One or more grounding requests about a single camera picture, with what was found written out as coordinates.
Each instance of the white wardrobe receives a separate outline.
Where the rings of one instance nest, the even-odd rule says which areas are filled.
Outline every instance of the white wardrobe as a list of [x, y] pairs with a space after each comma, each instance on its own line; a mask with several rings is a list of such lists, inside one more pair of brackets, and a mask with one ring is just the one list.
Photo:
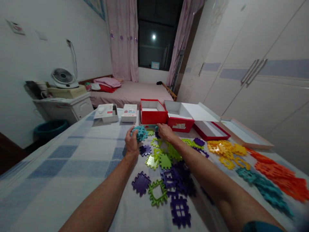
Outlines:
[[215, 26], [216, 7], [202, 21], [207, 3], [198, 28], [202, 37], [191, 50], [198, 52], [190, 53], [179, 101], [204, 102], [218, 115], [237, 119], [305, 171], [309, 1], [213, 1], [225, 4]]

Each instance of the pink bedsheet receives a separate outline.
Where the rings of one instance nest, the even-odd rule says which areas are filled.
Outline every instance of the pink bedsheet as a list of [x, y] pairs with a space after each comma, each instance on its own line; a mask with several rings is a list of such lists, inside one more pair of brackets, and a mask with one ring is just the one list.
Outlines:
[[90, 100], [93, 106], [114, 103], [119, 108], [124, 104], [141, 104], [141, 98], [158, 99], [162, 104], [165, 100], [173, 101], [172, 96], [163, 85], [142, 82], [124, 81], [122, 86], [113, 93], [91, 91]]

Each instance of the curtain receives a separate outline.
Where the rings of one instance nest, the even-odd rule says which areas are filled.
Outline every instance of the curtain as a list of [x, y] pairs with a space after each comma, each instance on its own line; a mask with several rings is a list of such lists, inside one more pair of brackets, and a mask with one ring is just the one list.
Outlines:
[[205, 0], [184, 0], [183, 8], [181, 10], [174, 50], [172, 55], [172, 62], [170, 70], [168, 72], [166, 85], [171, 86], [175, 72], [177, 69], [177, 64], [180, 57], [180, 51], [186, 48], [188, 37], [190, 34], [194, 14], [202, 7]]
[[107, 0], [113, 76], [138, 82], [137, 0]]

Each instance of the electric fan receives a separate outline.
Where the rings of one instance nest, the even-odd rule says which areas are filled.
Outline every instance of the electric fan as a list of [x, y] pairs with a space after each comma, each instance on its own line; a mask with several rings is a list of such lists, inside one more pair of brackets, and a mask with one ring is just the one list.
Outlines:
[[79, 86], [75, 76], [64, 68], [55, 68], [51, 73], [51, 77], [58, 88], [72, 89]]

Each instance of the window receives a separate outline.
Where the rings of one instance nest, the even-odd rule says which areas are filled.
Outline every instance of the window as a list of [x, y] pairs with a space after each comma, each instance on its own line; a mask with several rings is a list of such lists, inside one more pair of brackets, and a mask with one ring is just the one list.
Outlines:
[[170, 69], [183, 0], [137, 0], [138, 66]]

